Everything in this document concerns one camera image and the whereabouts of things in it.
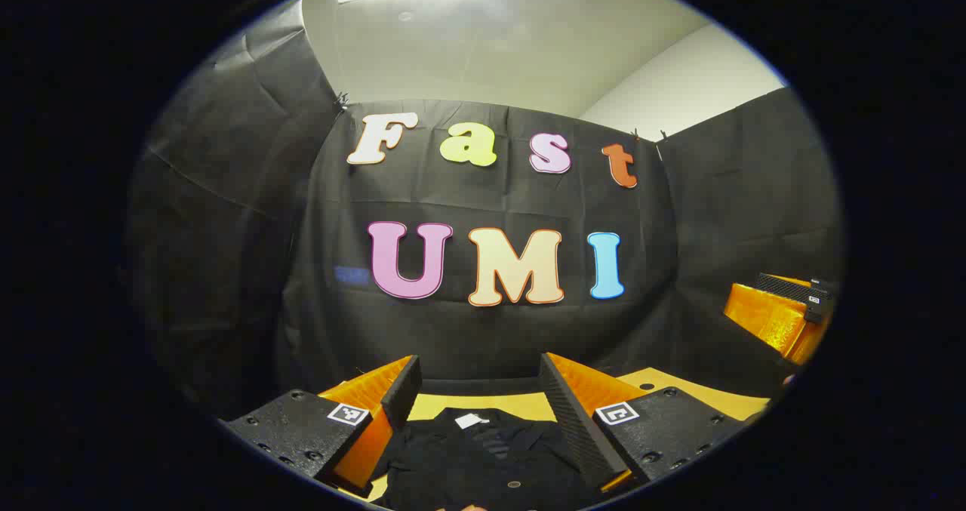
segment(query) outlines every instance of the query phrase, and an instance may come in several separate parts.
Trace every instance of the black backdrop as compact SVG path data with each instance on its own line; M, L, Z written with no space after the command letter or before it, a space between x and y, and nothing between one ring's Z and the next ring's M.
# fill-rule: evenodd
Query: black backdrop
M772 396L793 366L721 314L731 283L749 284L759 271L841 279L835 175L788 88L660 146L511 106L405 100L343 109L335 99L300 3L290 3L224 44L180 88L132 181L135 303L162 364L222 417L411 353L431 393L536 392L539 354L551 350L614 376L655 367ZM347 164L363 116L389 112L417 112L420 123L382 163ZM494 130L496 163L439 156L460 122ZM567 173L529 166L528 142L540 132L569 143ZM634 156L636 188L608 173L600 149L614 143ZM366 228L375 221L453 227L432 297L401 300L371 280L337 278L337 268L369 273ZM561 232L565 298L470 305L476 248L466 235L480 226L503 229L518 253L535 229ZM590 297L591 232L621 237L621 297ZM401 274L421 267L421 242L403 240Z
M33 508L336 505L247 459L184 404L142 351L112 271L143 132L184 72L252 18L223 16L243 1L3 1L7 94L22 98L7 118L14 140L25 131L22 146L35 147L11 154L22 164L14 185L37 195L14 208L27 230L14 321L30 331L14 341L8 409L21 428L14 494ZM832 326L848 329L829 335L787 397L738 445L621 508L962 508L947 354L961 338L944 316L959 274L949 215L962 84L949 34L960 1L689 1L803 94L860 248ZM78 151L78 139L96 150Z

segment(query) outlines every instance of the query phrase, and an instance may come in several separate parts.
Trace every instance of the white wall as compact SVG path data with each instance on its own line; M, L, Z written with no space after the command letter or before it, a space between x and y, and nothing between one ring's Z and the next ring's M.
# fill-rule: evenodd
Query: white wall
M771 67L725 32L704 26L642 65L581 119L661 140L783 87Z

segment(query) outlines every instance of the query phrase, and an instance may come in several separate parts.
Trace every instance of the pink letter u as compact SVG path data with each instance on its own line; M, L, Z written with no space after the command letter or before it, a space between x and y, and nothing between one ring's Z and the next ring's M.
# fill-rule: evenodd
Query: pink letter u
M431 297L442 284L442 250L446 239L453 235L453 229L445 224L431 223L420 225L417 233L425 243L423 274L420 279L410 280L399 274L399 240L406 235L406 226L398 222L373 222L369 225L369 235L372 235L372 275L376 285L391 297Z

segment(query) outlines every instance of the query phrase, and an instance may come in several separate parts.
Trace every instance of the black shirt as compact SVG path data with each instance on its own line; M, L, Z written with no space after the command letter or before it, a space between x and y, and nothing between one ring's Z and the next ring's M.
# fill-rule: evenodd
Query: black shirt
M461 429L456 419L489 420ZM386 446L374 473L389 474L373 501L396 511L574 511L600 501L570 459L556 422L530 421L500 409L446 408L407 423Z

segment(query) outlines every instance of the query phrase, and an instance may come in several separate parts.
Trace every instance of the black cloth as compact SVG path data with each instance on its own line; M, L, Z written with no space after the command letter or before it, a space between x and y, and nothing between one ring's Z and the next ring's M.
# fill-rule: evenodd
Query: black cloth
M265 352L335 99L300 3L286 5L186 79L136 164L132 301L160 364L222 418L277 395Z
M347 164L365 116L393 112L416 112L420 121L401 133L394 149L383 149L383 162ZM463 122L493 129L497 160L491 166L457 164L439 154L448 129ZM529 140L541 132L567 140L572 159L567 173L541 174L531 167ZM635 188L611 177L601 148L613 143L634 157ZM322 391L406 354L420 356L424 391L452 395L476 391L448 381L476 381L480 393L491 395L537 392L540 354L547 350L614 376L666 365L673 333L667 324L669 284L677 263L672 206L655 144L627 132L484 103L414 99L349 105L308 178L282 292L279 366L294 377L282 386ZM398 263L401 276L411 279L423 271L418 226L452 226L435 294L400 299L377 287L367 232L376 221L406 226ZM534 230L558 230L558 281L565 298L542 305L525 298L517 304L504 298L496 307L470 305L478 254L468 234L489 226L504 230L518 255ZM587 243L591 232L620 236L617 263L625 287L620 297L601 301L590 295L596 281ZM507 383L526 377L532 378L527 388Z
M461 429L456 419L489 420ZM603 500L586 486L556 422L500 409L446 408L407 423L386 446L373 477L389 486L373 503L396 511L573 511Z

